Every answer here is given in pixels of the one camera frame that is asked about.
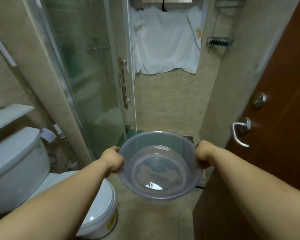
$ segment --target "shower enclosure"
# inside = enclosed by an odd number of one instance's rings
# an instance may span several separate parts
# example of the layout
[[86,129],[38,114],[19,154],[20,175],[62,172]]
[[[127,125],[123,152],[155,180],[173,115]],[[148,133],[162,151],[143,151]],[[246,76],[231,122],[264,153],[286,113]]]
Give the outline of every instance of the shower enclosure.
[[68,104],[94,158],[136,134],[127,124],[124,64],[116,57],[108,0],[29,0],[60,72]]

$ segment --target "door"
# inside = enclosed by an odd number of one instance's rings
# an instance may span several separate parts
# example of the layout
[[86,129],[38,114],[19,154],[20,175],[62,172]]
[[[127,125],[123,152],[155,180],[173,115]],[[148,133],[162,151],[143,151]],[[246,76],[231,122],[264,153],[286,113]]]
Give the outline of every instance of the door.
[[108,0],[35,0],[67,98],[94,158],[127,140]]
[[[264,93],[265,103],[254,105]],[[300,1],[241,116],[226,149],[300,190]],[[258,239],[215,169],[193,211],[196,240]]]

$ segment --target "hand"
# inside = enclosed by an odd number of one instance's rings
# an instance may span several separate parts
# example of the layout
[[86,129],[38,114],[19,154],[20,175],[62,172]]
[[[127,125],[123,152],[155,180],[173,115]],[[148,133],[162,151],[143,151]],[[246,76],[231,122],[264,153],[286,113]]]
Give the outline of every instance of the hand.
[[110,175],[111,172],[116,172],[122,165],[124,165],[124,158],[118,154],[120,147],[112,146],[106,149],[99,160],[105,162],[107,165],[106,177]]
[[211,142],[205,140],[196,145],[195,159],[201,168],[206,169],[211,165],[214,166],[212,151],[215,147]]

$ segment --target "clear plastic basin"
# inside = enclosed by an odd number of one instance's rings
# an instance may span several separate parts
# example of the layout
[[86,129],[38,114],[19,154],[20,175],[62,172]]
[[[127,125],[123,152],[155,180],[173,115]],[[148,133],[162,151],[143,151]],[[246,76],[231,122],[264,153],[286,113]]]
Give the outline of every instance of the clear plastic basin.
[[120,149],[124,166],[118,171],[119,177],[131,191],[142,197],[178,198],[193,189],[201,178],[195,149],[191,141],[174,133],[137,134]]

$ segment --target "white shelf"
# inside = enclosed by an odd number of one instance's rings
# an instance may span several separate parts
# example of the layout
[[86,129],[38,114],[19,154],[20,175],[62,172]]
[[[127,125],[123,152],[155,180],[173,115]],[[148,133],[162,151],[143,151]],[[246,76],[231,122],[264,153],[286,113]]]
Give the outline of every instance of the white shelf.
[[33,110],[33,106],[12,104],[0,110],[0,129]]

